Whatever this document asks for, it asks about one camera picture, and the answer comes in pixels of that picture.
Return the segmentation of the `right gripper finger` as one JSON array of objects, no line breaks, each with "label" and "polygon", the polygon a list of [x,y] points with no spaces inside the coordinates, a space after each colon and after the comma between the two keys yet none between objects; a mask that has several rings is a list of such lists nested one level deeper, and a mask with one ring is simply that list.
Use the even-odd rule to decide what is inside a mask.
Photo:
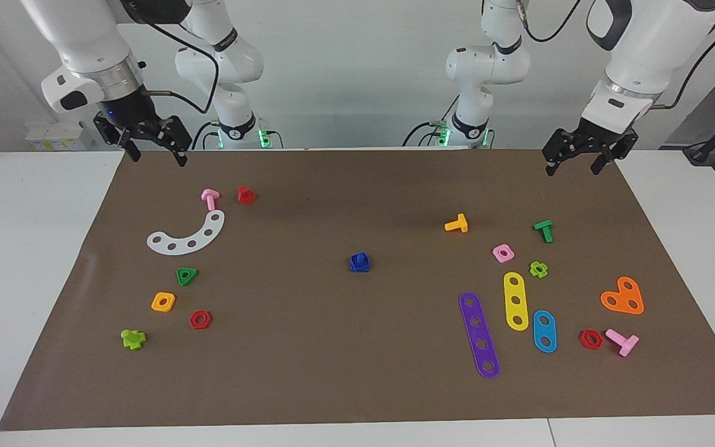
[{"label": "right gripper finger", "polygon": [[182,133],[182,135],[171,133],[168,135],[168,150],[173,154],[179,167],[185,167],[187,164],[187,149],[188,135],[186,133]]},{"label": "right gripper finger", "polygon": [[132,142],[131,131],[128,128],[123,130],[123,150],[132,162],[136,163],[140,160],[142,153],[136,144]]}]

